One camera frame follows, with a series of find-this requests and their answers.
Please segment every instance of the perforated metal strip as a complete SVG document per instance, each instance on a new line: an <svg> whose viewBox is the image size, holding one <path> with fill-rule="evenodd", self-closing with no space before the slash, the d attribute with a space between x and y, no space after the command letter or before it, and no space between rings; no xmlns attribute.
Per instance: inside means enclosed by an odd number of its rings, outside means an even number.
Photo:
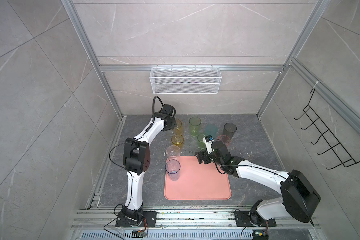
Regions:
<svg viewBox="0 0 360 240"><path fill-rule="evenodd" d="M148 236L144 240L188 240L188 239L240 239L241 229L222 229L222 230L149 230ZM125 230L123 238L125 240L141 239L132 233L132 230ZM253 239L252 230L244 230L242 239ZM113 240L120 239L115 235L104 230L84 230L80 240Z"/></svg>

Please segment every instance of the pink tray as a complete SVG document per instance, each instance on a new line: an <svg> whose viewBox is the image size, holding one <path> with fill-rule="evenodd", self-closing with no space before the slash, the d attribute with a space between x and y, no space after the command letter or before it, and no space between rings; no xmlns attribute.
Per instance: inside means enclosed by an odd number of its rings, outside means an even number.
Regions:
<svg viewBox="0 0 360 240"><path fill-rule="evenodd" d="M169 200L229 199L228 175L220 174L213 163L199 164L195 156L182 156L180 177L172 181L165 173L164 196Z"/></svg>

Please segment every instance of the transparent cup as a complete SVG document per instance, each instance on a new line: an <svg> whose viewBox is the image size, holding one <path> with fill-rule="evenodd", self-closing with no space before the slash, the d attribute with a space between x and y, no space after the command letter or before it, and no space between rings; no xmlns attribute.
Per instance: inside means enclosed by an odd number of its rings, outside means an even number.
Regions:
<svg viewBox="0 0 360 240"><path fill-rule="evenodd" d="M228 136L220 135L217 137L218 140L224 142L225 146L229 146L231 144L231 139Z"/></svg>
<svg viewBox="0 0 360 240"><path fill-rule="evenodd" d="M176 145L172 145L167 147L167 150L165 151L167 154L168 159L178 159L180 157L180 148Z"/></svg>
<svg viewBox="0 0 360 240"><path fill-rule="evenodd" d="M165 171L172 181L176 181L180 177L180 163L176 159L170 159L165 164Z"/></svg>
<svg viewBox="0 0 360 240"><path fill-rule="evenodd" d="M181 136L179 134L173 135L171 141L172 141L173 145L176 145L180 149L182 149L183 144L184 144L184 137L183 136Z"/></svg>
<svg viewBox="0 0 360 240"><path fill-rule="evenodd" d="M218 130L218 128L217 128L216 125L208 124L208 125L205 127L206 136L211 135L212 137L216 137L217 130Z"/></svg>
<svg viewBox="0 0 360 240"><path fill-rule="evenodd" d="M230 139L232 139L232 137L235 134L236 130L237 130L236 125L233 124L233 123L228 122L228 123L226 123L224 125L223 135L225 135L225 136L229 137Z"/></svg>
<svg viewBox="0 0 360 240"><path fill-rule="evenodd" d="M181 122L180 119L176 118L176 125L177 125L177 127L174 127L173 131L175 132L175 134L182 135L183 134L183 123Z"/></svg>
<svg viewBox="0 0 360 240"><path fill-rule="evenodd" d="M196 137L199 134L201 125L202 125L202 120L200 118L192 117L189 119L189 130L191 136Z"/></svg>
<svg viewBox="0 0 360 240"><path fill-rule="evenodd" d="M197 135L197 146L200 149L205 149L205 143L203 141L203 138L207 136L206 133L200 133L199 135Z"/></svg>

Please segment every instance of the black mounting plate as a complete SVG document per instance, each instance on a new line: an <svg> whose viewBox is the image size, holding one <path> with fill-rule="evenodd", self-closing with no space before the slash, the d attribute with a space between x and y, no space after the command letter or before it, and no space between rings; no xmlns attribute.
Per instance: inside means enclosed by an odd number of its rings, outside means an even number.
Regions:
<svg viewBox="0 0 360 240"><path fill-rule="evenodd" d="M235 210L233 212L235 214L235 220L236 220L236 226L237 227L250 227L253 226L253 224L250 222L250 211L240 211ZM276 221L274 218L269 219L268 221L269 227L276 227ZM262 223L260 227L266 227L267 223Z"/></svg>
<svg viewBox="0 0 360 240"><path fill-rule="evenodd" d="M121 212L119 212L117 215L120 217L118 217L116 219L115 227L131 227L131 225L127 221L127 218ZM147 220L148 227L155 227L156 226L156 215L157 215L157 212L155 212L155 211L146 211L146 212L143 211L143 220L140 223L140 225L137 227L144 227L144 218Z"/></svg>

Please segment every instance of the aluminum profile frame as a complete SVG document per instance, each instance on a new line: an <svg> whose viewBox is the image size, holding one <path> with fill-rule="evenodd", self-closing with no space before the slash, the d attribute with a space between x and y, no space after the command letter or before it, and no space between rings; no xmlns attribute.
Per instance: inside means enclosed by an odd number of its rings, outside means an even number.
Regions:
<svg viewBox="0 0 360 240"><path fill-rule="evenodd" d="M301 51L304 43L307 41L308 37L310 36L313 28L316 26L317 22L319 21L320 17L324 13L325 9L329 5L331 0L318 0L315 7L312 10L311 15L309 16L302 32L300 33L295 45L293 46L291 52L289 53L287 60L284 64L284 70L280 73L275 81L273 82L271 89L269 90L267 96L265 97L263 103L261 104L258 112L257 117L261 118L265 109L268 107L269 103L271 102L276 90L279 88L284 76L288 72L289 68L291 67L290 61L292 58L296 58L296 56Z"/></svg>
<svg viewBox="0 0 360 240"><path fill-rule="evenodd" d="M84 30L84 27L80 21L79 15L76 12L72 0L61 0L61 2L64 5L64 8L67 11L69 18L71 19L73 27L75 28L77 35L79 36L79 39L88 55L88 58L91 61L93 68L96 71L96 74L99 77L101 84L103 85L104 90L106 91L106 94L112 104L113 109L116 112L117 117L121 119L123 117L123 114L120 110L119 105L117 104L115 96L112 93L112 89L110 88L106 77L99 68L100 66L99 61L97 60L95 52L91 46L89 38Z"/></svg>
<svg viewBox="0 0 360 240"><path fill-rule="evenodd" d="M315 86L320 96L360 135L360 116L348 104L344 103L341 97L334 93L325 83L316 84L320 80L297 59L293 58L291 60L291 66L307 83L312 87Z"/></svg>
<svg viewBox="0 0 360 240"><path fill-rule="evenodd" d="M284 65L277 64L248 64L248 65L100 65L101 71L150 71L151 68L155 67L173 67L173 68L184 68L184 67L219 67L221 71L283 71Z"/></svg>

